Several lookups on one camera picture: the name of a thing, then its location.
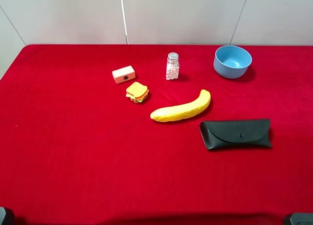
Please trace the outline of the pink block with hole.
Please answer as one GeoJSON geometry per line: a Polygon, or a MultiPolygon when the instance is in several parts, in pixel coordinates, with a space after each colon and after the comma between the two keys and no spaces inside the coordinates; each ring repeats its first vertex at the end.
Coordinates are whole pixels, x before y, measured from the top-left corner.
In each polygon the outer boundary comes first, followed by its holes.
{"type": "Polygon", "coordinates": [[[123,67],[112,71],[112,76],[116,84],[120,84],[136,77],[135,70],[132,66],[123,67]]]}

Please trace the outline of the yellow toy banana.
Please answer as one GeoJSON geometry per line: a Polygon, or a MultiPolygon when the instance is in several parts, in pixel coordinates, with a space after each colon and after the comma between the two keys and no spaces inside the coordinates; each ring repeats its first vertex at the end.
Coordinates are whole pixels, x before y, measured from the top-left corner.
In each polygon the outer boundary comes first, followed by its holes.
{"type": "Polygon", "coordinates": [[[205,111],[210,101],[210,92],[201,90],[198,98],[194,101],[157,109],[150,114],[150,118],[156,122],[173,122],[192,118],[205,111]]]}

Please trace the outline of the toy sandwich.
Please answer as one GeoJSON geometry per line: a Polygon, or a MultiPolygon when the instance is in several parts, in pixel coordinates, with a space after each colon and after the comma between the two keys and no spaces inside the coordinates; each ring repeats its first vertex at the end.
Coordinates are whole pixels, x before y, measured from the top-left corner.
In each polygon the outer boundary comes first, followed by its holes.
{"type": "Polygon", "coordinates": [[[134,103],[141,103],[148,95],[148,87],[134,82],[126,89],[126,97],[130,98],[134,103]]]}

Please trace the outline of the pill bottle with silver cap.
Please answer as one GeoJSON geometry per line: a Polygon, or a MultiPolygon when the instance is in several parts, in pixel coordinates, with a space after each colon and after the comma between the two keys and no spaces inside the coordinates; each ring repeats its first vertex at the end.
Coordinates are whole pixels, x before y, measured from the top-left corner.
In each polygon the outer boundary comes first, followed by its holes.
{"type": "Polygon", "coordinates": [[[179,55],[175,52],[169,53],[166,64],[166,80],[178,79],[179,68],[179,55]]]}

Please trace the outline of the red tablecloth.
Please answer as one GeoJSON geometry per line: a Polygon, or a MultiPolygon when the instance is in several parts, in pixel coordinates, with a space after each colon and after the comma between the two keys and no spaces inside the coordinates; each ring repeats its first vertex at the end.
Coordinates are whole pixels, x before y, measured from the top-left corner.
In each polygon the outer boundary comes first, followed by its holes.
{"type": "Polygon", "coordinates": [[[313,49],[247,46],[228,80],[215,45],[28,45],[0,81],[0,204],[19,225],[280,225],[313,210],[313,49]],[[179,77],[166,80],[169,53],[179,77]],[[116,84],[112,71],[136,77],[116,84]],[[141,103],[126,97],[148,87],[141,103]],[[211,94],[202,113],[160,108],[211,94]],[[203,121],[269,119],[270,148],[208,150],[203,121]]]}

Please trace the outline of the blue bowl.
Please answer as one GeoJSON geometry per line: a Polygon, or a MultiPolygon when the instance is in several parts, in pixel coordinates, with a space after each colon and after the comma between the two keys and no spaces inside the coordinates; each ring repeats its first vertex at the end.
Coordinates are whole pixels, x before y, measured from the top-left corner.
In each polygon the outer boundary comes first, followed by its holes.
{"type": "Polygon", "coordinates": [[[222,77],[237,79],[242,77],[252,63],[251,54],[234,45],[224,45],[215,52],[213,67],[222,77]]]}

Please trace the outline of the black glasses case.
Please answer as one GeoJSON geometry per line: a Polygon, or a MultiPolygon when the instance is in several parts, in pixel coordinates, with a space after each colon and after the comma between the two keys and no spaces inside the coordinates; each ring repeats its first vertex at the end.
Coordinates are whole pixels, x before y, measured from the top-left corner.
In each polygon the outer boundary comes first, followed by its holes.
{"type": "Polygon", "coordinates": [[[270,120],[203,121],[200,133],[208,150],[270,148],[270,120]]]}

